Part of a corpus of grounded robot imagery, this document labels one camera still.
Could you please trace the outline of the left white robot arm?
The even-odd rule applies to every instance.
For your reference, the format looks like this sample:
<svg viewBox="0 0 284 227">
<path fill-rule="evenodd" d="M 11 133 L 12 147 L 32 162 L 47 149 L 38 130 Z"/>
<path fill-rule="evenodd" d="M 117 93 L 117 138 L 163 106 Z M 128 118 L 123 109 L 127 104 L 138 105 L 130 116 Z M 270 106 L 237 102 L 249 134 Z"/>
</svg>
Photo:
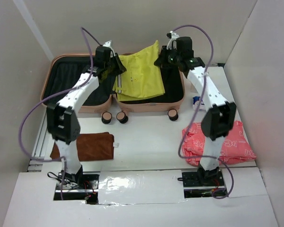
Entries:
<svg viewBox="0 0 284 227">
<path fill-rule="evenodd" d="M 126 71 L 119 56 L 105 42 L 95 51 L 92 66 L 81 73 L 72 89 L 56 104 L 47 105 L 47 130 L 52 135 L 60 156 L 62 157 L 62 173 L 67 183 L 74 189 L 84 183 L 83 169 L 77 151 L 77 138 L 80 135 L 80 124 L 77 114 L 87 98 L 109 76 L 117 76 Z"/>
</svg>

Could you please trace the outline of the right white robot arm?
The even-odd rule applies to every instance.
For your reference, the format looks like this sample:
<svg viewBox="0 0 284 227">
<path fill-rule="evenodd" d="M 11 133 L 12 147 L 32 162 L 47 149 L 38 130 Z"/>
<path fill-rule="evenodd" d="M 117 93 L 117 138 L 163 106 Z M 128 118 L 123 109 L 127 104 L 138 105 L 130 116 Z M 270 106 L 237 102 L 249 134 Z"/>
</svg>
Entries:
<svg viewBox="0 0 284 227">
<path fill-rule="evenodd" d="M 195 87 L 204 104 L 206 114 L 201 122 L 205 136 L 203 155 L 199 161 L 200 172 L 197 180 L 201 185 L 213 181 L 213 171 L 217 171 L 222 144 L 233 128 L 236 104 L 229 102 L 217 89 L 209 77 L 206 65 L 199 57 L 194 56 L 193 42 L 188 36 L 180 37 L 171 32 L 169 42 L 163 46 L 155 66 L 176 66 L 185 78 Z"/>
</svg>

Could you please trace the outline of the pink patterned garment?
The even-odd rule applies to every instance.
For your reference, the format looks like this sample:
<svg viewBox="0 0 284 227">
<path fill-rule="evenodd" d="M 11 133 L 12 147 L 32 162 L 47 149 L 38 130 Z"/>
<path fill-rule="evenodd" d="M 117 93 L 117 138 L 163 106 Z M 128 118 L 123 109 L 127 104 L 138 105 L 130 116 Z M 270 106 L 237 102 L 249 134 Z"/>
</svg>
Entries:
<svg viewBox="0 0 284 227">
<path fill-rule="evenodd" d="M 199 122 L 193 123 L 182 145 L 182 153 L 185 157 L 194 156 L 193 159 L 188 159 L 187 163 L 198 166 L 201 160 L 199 156 L 204 151 L 204 142 L 205 136 L 201 130 L 201 124 Z M 234 165 L 255 160 L 256 158 L 257 156 L 245 139 L 243 123 L 235 121 L 232 130 L 222 145 L 220 159 L 227 165 Z"/>
</svg>

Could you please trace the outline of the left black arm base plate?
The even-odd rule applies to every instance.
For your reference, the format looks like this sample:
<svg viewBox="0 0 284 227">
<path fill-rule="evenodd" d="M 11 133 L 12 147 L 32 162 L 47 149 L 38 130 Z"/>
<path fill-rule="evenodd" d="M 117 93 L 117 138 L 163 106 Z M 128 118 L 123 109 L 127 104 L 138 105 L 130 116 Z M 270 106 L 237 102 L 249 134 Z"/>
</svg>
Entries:
<svg viewBox="0 0 284 227">
<path fill-rule="evenodd" d="M 56 181 L 54 190 L 54 201 L 61 201 L 61 192 L 64 201 L 82 201 L 87 204 L 98 204 L 98 184 L 99 174 L 84 174 L 81 183 L 71 182 L 64 179 L 62 185 L 62 174 L 56 175 L 53 172 L 48 172 L 47 177 Z"/>
</svg>

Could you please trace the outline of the yellow-green shorts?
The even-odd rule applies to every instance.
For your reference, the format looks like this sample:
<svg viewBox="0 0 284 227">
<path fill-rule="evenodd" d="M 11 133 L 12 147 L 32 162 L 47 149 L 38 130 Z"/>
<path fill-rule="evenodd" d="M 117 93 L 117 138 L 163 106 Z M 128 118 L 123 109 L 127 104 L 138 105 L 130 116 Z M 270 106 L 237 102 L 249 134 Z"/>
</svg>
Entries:
<svg viewBox="0 0 284 227">
<path fill-rule="evenodd" d="M 126 71 L 116 77 L 113 91 L 120 102 L 145 100 L 165 94 L 160 68 L 159 42 L 139 52 L 119 56 Z"/>
</svg>

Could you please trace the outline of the brown towel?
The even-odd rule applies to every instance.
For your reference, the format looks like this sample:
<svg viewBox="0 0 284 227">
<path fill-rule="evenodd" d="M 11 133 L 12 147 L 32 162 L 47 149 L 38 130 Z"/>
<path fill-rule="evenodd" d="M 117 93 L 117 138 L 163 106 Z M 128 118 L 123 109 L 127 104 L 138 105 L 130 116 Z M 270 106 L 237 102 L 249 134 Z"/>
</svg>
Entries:
<svg viewBox="0 0 284 227">
<path fill-rule="evenodd" d="M 75 145 L 80 162 L 114 159 L 115 138 L 109 132 L 80 134 Z"/>
</svg>

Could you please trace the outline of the blue white wet wipes pack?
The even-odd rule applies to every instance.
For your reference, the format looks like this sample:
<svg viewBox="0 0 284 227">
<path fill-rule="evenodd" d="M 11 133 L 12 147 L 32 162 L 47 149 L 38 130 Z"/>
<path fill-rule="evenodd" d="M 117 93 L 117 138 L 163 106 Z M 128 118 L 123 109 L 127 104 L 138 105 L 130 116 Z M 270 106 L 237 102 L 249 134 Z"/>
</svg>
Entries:
<svg viewBox="0 0 284 227">
<path fill-rule="evenodd" d="M 206 107 L 201 99 L 200 96 L 194 96 L 193 97 L 193 109 L 196 111 L 197 110 L 197 107 L 198 108 L 198 111 L 201 111 L 201 112 L 205 112 L 206 111 Z"/>
</svg>

